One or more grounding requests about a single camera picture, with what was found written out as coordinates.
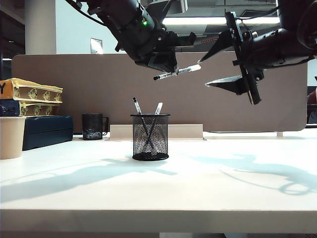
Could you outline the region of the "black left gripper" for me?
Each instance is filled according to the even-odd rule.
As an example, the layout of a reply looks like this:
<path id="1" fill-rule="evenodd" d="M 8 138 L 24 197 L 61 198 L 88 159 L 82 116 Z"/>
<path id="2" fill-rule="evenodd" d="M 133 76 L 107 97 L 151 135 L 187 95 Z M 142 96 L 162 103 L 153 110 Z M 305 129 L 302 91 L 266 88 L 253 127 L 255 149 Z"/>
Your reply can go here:
<path id="1" fill-rule="evenodd" d="M 190 47 L 196 34 L 179 36 L 172 31 L 139 29 L 128 34 L 128 55 L 136 64 L 162 72 L 179 73 L 175 49 Z"/>

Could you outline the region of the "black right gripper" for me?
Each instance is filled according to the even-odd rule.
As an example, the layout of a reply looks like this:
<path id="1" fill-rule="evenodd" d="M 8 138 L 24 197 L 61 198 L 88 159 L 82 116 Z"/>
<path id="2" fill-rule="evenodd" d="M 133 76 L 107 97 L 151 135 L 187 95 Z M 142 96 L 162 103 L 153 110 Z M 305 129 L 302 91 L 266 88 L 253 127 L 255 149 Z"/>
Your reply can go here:
<path id="1" fill-rule="evenodd" d="M 243 36 L 240 26 L 237 23 L 235 12 L 226 12 L 225 18 L 229 31 L 223 31 L 218 35 L 215 44 L 199 60 L 199 62 L 204 62 L 220 51 L 233 46 L 236 54 L 236 60 L 233 64 L 239 66 L 242 75 L 216 79 L 205 83 L 205 85 L 207 87 L 218 87 L 233 92 L 236 95 L 247 93 L 250 103 L 256 105 L 261 101 L 257 81 L 264 78 L 264 73 L 251 62 L 251 43 L 253 42 L 252 32 L 247 31 L 246 36 Z"/>

